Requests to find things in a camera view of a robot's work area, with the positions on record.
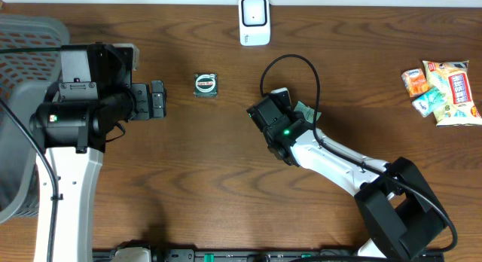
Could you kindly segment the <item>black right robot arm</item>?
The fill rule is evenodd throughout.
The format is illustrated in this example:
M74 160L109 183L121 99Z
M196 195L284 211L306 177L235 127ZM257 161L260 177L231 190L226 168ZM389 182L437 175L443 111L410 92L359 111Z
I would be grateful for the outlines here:
M331 140L292 110L285 88L247 112L279 160L317 172L354 198L370 236L356 256L396 261L443 256L442 248L429 244L452 224L413 162L373 159Z

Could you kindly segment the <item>yellow wet wipes pack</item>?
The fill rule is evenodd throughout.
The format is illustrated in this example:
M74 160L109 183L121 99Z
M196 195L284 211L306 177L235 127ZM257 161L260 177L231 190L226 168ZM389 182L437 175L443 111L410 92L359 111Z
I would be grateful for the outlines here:
M444 94L445 103L433 111L436 126L480 126L481 116L474 104L468 79L469 61L432 62L423 60L426 79Z

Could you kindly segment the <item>small green tissue packet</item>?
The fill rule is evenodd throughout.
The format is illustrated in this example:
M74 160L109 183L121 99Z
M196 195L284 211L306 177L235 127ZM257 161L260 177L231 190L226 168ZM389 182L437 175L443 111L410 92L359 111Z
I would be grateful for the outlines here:
M423 116L429 116L434 110L440 108L447 101L446 95L437 87L431 88L419 98L412 101L412 106Z

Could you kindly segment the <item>round black red tin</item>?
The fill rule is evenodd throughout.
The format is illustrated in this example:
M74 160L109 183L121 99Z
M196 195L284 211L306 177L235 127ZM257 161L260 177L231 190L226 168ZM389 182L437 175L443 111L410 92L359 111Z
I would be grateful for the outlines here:
M216 73L196 73L194 75L194 95L212 98L218 95L218 76Z

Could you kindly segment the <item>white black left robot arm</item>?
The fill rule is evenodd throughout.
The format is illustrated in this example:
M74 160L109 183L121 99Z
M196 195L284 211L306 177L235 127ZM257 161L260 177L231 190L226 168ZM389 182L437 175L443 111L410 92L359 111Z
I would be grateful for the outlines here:
M58 100L41 103L31 117L40 190L34 259L91 261L106 136L123 122L165 117L166 89L162 81L107 87L73 81L58 89Z

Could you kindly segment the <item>small orange box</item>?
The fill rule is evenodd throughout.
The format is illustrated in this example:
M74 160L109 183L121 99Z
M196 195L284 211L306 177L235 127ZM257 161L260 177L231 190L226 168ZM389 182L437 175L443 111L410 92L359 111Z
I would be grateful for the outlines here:
M422 69L407 70L402 73L401 78L411 98L420 96L430 89Z

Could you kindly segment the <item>green tissue pack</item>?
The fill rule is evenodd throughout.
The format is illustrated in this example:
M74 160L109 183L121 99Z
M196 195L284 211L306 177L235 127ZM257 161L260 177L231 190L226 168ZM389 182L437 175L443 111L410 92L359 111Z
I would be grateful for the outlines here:
M301 101L297 102L294 110L296 112L301 112L305 120L310 123L312 123L314 119L318 120L322 114L320 111L315 112L313 108L303 104Z

